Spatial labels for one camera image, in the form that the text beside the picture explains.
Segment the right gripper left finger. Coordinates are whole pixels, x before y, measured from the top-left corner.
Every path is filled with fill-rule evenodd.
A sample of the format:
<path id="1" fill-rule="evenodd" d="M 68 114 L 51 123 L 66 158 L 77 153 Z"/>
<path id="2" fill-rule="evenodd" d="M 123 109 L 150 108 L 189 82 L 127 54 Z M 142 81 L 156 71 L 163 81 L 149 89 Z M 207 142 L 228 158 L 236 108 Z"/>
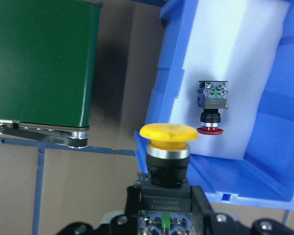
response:
<path id="1" fill-rule="evenodd" d="M 127 198 L 124 213 L 115 216 L 110 221 L 111 235 L 142 235 L 143 232 L 139 226 L 140 203 L 142 188 L 129 186 L 127 188 Z"/>

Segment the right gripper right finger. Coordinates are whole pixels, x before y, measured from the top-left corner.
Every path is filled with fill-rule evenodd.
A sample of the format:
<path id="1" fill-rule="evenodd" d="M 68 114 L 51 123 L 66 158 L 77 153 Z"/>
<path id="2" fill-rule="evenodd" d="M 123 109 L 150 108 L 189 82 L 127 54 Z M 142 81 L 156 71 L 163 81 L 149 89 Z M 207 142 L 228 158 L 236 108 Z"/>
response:
<path id="1" fill-rule="evenodd" d="M 225 214 L 215 213 L 202 188 L 191 186 L 192 191 L 192 233 L 194 235 L 222 235 Z"/>

